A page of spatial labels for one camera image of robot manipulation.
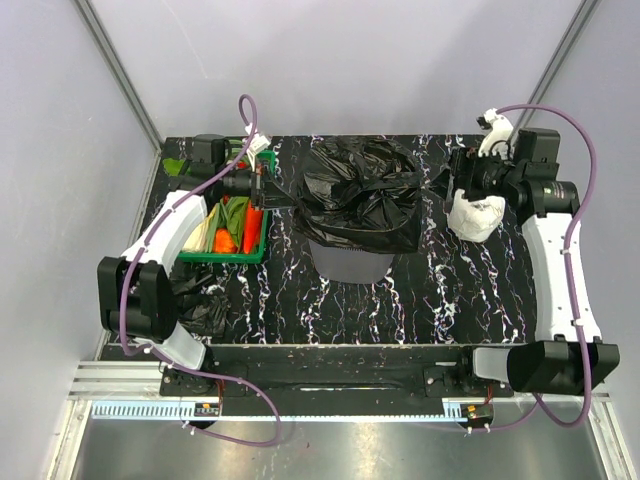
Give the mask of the black trash bag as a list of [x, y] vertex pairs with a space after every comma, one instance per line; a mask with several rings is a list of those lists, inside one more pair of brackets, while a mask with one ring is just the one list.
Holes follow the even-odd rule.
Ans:
[[223, 338], [230, 300], [215, 272], [196, 264], [180, 264], [170, 280], [180, 324], [194, 335]]
[[313, 144], [296, 179], [295, 230], [324, 247], [415, 253], [422, 218], [419, 160], [380, 137]]

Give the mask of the grey mesh trash bin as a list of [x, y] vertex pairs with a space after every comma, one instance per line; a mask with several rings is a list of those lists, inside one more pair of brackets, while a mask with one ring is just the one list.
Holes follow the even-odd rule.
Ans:
[[373, 284], [384, 279], [394, 254], [322, 246], [308, 241], [314, 267], [329, 280], [349, 284]]

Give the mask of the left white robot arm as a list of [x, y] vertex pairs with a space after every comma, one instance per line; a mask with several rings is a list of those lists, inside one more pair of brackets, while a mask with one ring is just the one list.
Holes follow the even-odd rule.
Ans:
[[121, 256], [105, 257], [97, 268], [102, 327], [119, 335], [128, 356], [146, 348], [160, 360], [183, 370], [182, 383], [193, 394], [205, 395], [217, 381], [216, 370], [204, 363], [206, 348], [179, 324], [169, 274], [188, 237], [226, 195], [247, 196], [260, 210], [289, 208], [290, 198], [272, 177], [272, 169], [259, 165], [238, 169], [251, 158], [252, 139], [233, 161], [191, 190], [184, 185], [197, 178], [185, 173], [175, 178], [160, 213]]

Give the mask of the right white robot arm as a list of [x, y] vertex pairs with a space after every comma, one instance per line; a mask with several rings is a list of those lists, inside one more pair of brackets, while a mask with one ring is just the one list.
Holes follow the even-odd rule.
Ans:
[[457, 388], [480, 394], [491, 380], [516, 392], [583, 396], [620, 363], [591, 312], [581, 267], [578, 211], [586, 200], [574, 183], [557, 178], [560, 134], [521, 129], [514, 144], [491, 133], [478, 148], [456, 147], [431, 182], [454, 220], [495, 197], [516, 213], [525, 239], [536, 294], [531, 343], [480, 347], [455, 375]]

